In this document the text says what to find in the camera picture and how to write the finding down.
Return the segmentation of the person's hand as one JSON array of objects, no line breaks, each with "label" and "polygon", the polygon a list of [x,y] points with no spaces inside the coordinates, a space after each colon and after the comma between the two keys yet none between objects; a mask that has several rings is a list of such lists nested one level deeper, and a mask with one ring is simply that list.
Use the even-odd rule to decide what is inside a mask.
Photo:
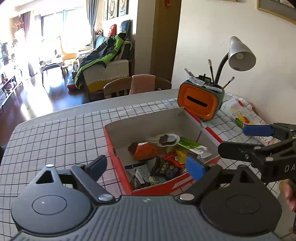
[{"label": "person's hand", "polygon": [[290,179],[282,180],[280,182],[280,192],[284,195],[290,210],[292,212],[295,212],[295,184],[293,183],[293,181]]}]

